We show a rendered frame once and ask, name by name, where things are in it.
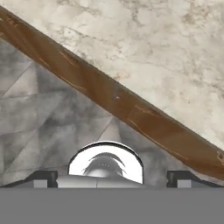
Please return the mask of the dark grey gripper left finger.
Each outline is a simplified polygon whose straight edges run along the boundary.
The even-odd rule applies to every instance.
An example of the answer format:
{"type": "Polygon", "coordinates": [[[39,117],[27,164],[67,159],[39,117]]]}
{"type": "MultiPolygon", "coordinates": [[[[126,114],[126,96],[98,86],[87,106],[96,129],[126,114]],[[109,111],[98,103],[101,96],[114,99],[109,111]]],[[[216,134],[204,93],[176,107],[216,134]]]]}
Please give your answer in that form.
{"type": "Polygon", "coordinates": [[[27,178],[3,185],[3,188],[57,188],[57,171],[35,171],[27,178]]]}

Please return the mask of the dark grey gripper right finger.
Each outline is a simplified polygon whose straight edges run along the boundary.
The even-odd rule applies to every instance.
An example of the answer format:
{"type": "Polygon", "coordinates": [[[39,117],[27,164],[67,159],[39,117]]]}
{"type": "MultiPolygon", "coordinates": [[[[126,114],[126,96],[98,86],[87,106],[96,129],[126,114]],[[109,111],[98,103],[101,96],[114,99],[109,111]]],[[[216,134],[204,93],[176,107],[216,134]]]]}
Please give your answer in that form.
{"type": "Polygon", "coordinates": [[[202,180],[190,171],[168,171],[166,177],[168,188],[221,188],[221,185],[202,180]]]}

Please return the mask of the white and black round object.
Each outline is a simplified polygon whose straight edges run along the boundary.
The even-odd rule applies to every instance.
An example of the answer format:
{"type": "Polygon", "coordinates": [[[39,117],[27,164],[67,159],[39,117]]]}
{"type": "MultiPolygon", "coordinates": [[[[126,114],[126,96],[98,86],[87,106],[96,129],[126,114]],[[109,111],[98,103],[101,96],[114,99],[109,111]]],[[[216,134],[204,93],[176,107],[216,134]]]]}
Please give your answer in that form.
{"type": "Polygon", "coordinates": [[[142,184],[144,166],[140,157],[128,146],[114,141],[90,143],[69,161],[69,175],[87,175],[94,170],[113,171],[125,179],[142,184]]]}

